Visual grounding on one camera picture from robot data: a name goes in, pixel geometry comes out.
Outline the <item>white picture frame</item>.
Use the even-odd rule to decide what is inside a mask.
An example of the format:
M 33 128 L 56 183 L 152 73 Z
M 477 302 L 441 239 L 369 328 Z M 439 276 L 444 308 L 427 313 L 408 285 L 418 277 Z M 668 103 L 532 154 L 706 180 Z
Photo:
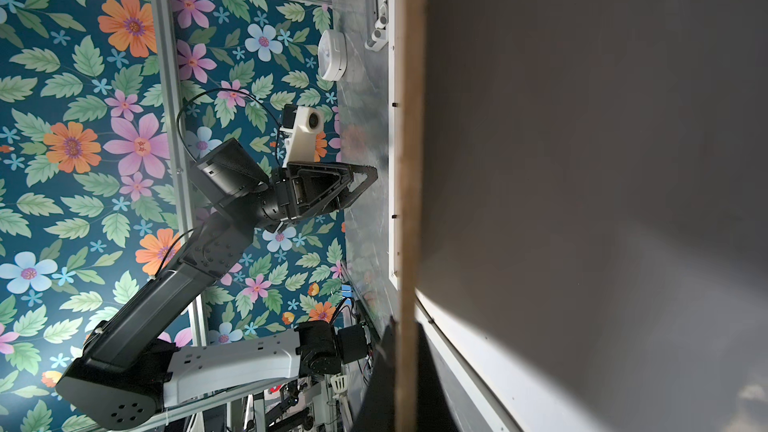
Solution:
M 390 277 L 393 284 L 397 287 L 400 297 L 398 272 L 395 269 L 396 266 L 396 238 L 395 238 L 395 219 L 396 206 L 395 206 L 395 194 L 396 176 L 394 175 L 394 167 L 396 165 L 395 159 L 395 133 L 396 133 L 396 112 L 395 108 L 397 102 L 395 101 L 395 25 L 394 25 L 394 13 L 395 4 L 394 0 L 389 1 L 389 114 L 390 114 L 390 158 L 389 158 L 389 193 L 390 193 L 390 205 L 389 212 L 390 218 Z M 419 279 L 419 273 L 421 269 L 421 254 L 419 270 L 417 275 L 417 285 Z M 481 418 L 487 423 L 488 427 L 493 431 L 516 431 L 518 425 L 515 423 L 514 418 L 506 410 L 500 399 L 491 390 L 487 382 L 481 377 L 480 372 L 471 360 L 469 354 L 466 352 L 466 342 L 471 337 L 471 332 L 461 322 L 457 321 L 450 314 L 441 310 L 431 300 L 427 299 L 423 294 L 418 292 L 416 285 L 416 311 L 415 319 L 417 324 L 421 324 L 424 328 L 428 342 L 436 349 L 437 355 L 445 363 L 445 366 L 457 380 L 461 389 L 468 396 L 469 401 L 477 409 Z

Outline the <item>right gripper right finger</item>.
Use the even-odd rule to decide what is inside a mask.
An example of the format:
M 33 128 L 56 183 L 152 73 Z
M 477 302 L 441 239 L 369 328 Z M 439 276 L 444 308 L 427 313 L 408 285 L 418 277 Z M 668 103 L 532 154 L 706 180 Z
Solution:
M 418 432 L 458 432 L 435 366 L 428 338 L 418 330 L 417 420 Z

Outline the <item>brown cardboard backing board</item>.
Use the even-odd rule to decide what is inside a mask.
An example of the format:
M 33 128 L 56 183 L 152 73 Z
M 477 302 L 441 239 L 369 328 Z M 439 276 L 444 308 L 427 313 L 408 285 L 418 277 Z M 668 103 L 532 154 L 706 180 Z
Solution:
M 395 269 L 400 290 L 394 407 L 397 431 L 417 429 L 418 331 L 415 311 L 421 254 L 427 2 L 394 0 Z

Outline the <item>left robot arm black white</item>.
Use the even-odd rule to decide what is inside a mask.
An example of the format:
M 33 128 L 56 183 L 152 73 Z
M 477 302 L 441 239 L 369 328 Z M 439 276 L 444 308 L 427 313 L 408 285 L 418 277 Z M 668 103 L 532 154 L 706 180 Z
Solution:
M 377 179 L 372 166 L 291 163 L 265 173 L 236 140 L 199 159 L 193 183 L 214 213 L 155 277 L 88 337 L 57 393 L 100 427 L 136 428 L 201 395 L 262 380 L 335 375 L 364 358 L 364 329 L 336 329 L 333 310 L 261 339 L 180 347 L 161 333 L 219 281 L 257 230 L 278 232 L 351 206 Z

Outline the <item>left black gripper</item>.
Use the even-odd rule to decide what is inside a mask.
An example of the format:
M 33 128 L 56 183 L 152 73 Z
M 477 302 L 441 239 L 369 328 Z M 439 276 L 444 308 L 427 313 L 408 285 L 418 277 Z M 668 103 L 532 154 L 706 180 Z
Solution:
M 360 175 L 363 181 L 356 180 Z M 336 179 L 349 180 L 343 188 Z M 342 162 L 294 162 L 272 173 L 263 193 L 263 216 L 270 228 L 295 225 L 351 207 L 376 181 L 373 166 Z

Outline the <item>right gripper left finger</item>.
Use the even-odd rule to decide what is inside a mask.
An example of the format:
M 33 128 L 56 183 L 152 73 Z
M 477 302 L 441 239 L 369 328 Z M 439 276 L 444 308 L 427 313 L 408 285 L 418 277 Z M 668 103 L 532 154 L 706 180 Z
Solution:
M 377 344 L 373 372 L 353 432 L 395 430 L 396 322 L 387 325 Z

